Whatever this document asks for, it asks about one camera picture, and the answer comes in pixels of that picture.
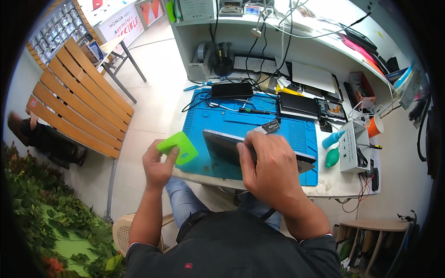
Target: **tablet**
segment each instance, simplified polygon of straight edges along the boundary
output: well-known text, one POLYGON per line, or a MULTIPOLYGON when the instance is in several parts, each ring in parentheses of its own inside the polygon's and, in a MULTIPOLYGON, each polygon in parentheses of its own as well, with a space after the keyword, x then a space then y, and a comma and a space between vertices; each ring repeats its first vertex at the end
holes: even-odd
MULTIPOLYGON (((235 166, 240 166, 239 163, 239 152, 236 144, 244 142, 244 138, 230 135, 210 129, 205 129, 202 131, 204 136, 204 141, 207 145, 207 150, 212 159, 223 160, 235 166)), ((252 159, 256 165, 257 156, 253 146, 249 147, 252 155, 252 159)), ((304 153, 295 152, 298 164, 298 172, 304 173, 308 170, 315 168, 313 163, 317 161, 317 158, 312 155, 307 155, 304 153)))

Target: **hand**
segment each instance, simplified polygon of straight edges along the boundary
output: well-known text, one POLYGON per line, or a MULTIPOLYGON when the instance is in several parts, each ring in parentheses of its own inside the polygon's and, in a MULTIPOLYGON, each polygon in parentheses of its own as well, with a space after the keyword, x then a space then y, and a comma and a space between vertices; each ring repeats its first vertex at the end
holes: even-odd
POLYGON ((165 163, 161 163, 162 153, 156 146, 164 141, 163 139, 156 139, 148 147, 146 153, 142 157, 142 164, 144 165, 145 176, 147 177, 147 189, 162 190, 171 178, 174 162, 178 157, 179 148, 174 147, 167 156, 165 163))
POLYGON ((249 133, 237 147, 243 184, 257 199, 280 211, 290 198, 306 197, 298 179, 295 152, 283 136, 249 133), (248 146, 257 154, 256 167, 248 146))

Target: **red box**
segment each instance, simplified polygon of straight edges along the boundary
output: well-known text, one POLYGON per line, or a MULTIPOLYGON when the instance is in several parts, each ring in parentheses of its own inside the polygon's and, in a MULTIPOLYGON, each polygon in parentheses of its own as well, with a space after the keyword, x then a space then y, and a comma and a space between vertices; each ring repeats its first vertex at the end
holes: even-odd
POLYGON ((363 72, 351 73, 349 76, 349 83, 351 84, 351 88, 354 96, 356 97, 357 103, 363 101, 362 103, 360 103, 359 108, 371 108, 376 101, 376 95, 374 94, 374 91, 372 90, 371 85, 369 84, 363 72), (362 96, 354 81, 360 82, 361 87, 364 88, 370 96, 362 96))

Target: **red leaves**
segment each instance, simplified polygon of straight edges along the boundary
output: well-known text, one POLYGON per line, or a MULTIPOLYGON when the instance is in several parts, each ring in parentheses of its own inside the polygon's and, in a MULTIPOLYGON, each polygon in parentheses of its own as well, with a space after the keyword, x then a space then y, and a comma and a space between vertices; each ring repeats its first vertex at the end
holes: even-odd
POLYGON ((58 272, 63 271, 63 263, 59 262, 57 259, 44 256, 43 261, 47 265, 46 273, 49 277, 55 278, 58 272))

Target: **blue dropper bottle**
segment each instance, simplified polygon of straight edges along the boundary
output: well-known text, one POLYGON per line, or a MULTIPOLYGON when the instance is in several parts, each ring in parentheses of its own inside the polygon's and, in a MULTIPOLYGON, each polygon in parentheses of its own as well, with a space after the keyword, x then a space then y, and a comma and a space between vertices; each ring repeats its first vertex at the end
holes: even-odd
POLYGON ((338 142, 338 140, 340 139, 340 137, 343 135, 344 132, 345 132, 344 130, 340 130, 339 132, 332 133, 331 135, 329 135, 328 138, 321 141, 321 145, 325 149, 329 148, 332 144, 338 142))

